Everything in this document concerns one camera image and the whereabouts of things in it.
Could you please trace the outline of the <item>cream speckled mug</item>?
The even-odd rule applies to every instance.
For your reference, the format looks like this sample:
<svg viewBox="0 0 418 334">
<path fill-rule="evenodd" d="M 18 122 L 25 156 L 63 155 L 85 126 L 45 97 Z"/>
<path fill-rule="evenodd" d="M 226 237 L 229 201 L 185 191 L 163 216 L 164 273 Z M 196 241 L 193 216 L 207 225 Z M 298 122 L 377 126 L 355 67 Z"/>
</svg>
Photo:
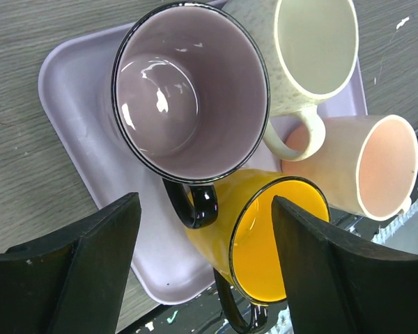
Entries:
<svg viewBox="0 0 418 334">
<path fill-rule="evenodd" d="M 293 116 L 307 128 L 304 148 L 289 148 L 268 124 L 263 141 L 279 159 L 301 161 L 324 143 L 318 105 L 340 93 L 355 70 L 359 30 L 349 0 L 227 1 L 223 11 L 250 33 L 270 83 L 270 117 Z"/>
</svg>

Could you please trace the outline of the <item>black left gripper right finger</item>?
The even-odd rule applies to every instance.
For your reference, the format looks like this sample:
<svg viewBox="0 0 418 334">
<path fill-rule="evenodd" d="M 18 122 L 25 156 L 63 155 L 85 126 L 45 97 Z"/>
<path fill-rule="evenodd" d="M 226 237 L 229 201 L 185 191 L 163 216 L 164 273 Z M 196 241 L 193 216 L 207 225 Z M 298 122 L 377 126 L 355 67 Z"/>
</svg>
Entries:
<svg viewBox="0 0 418 334">
<path fill-rule="evenodd" d="M 418 255 L 353 235 L 283 197 L 271 209 L 296 333 L 418 333 Z"/>
</svg>

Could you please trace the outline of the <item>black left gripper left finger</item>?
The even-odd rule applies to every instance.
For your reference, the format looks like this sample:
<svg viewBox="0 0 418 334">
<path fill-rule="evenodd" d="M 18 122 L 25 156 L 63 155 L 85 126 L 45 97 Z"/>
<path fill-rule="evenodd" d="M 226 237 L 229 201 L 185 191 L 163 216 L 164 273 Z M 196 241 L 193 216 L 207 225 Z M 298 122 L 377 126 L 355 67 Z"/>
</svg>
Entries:
<svg viewBox="0 0 418 334">
<path fill-rule="evenodd" d="M 128 193 L 0 253 L 0 333 L 115 333 L 140 222 Z"/>
</svg>

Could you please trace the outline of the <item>lavender plastic tray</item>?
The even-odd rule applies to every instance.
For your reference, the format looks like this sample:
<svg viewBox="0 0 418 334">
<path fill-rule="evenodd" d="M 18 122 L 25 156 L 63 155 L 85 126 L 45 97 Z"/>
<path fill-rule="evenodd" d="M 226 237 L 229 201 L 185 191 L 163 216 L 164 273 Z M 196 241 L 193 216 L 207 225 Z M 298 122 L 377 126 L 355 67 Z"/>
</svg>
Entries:
<svg viewBox="0 0 418 334">
<path fill-rule="evenodd" d="M 131 191 L 139 194 L 141 227 L 131 267 L 152 299 L 174 305 L 193 299 L 211 286 L 212 267 L 187 238 L 162 178 L 119 148 L 106 135 L 97 114 L 105 70 L 134 24 L 59 45 L 40 69 L 38 93 L 45 113 L 96 205 L 103 208 Z M 366 112 L 357 58 L 348 84 L 318 105 L 318 115 L 324 122 L 327 117 L 363 116 Z M 298 118 L 269 115 L 268 124 L 272 124 L 289 148 L 299 150 L 307 144 L 307 128 Z M 255 153 L 240 169 L 277 172 L 279 161 L 262 138 Z"/>
</svg>

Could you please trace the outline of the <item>pink mug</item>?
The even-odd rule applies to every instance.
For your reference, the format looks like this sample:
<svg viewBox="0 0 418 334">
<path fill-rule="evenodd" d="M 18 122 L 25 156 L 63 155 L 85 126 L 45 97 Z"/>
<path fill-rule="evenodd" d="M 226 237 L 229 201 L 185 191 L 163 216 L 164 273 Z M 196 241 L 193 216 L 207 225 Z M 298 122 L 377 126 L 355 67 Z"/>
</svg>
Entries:
<svg viewBox="0 0 418 334">
<path fill-rule="evenodd" d="M 322 147 L 301 161 L 283 161 L 287 175 L 307 178 L 328 204 L 345 212 L 385 221 L 404 214 L 418 171 L 418 140 L 401 116 L 326 118 Z"/>
</svg>

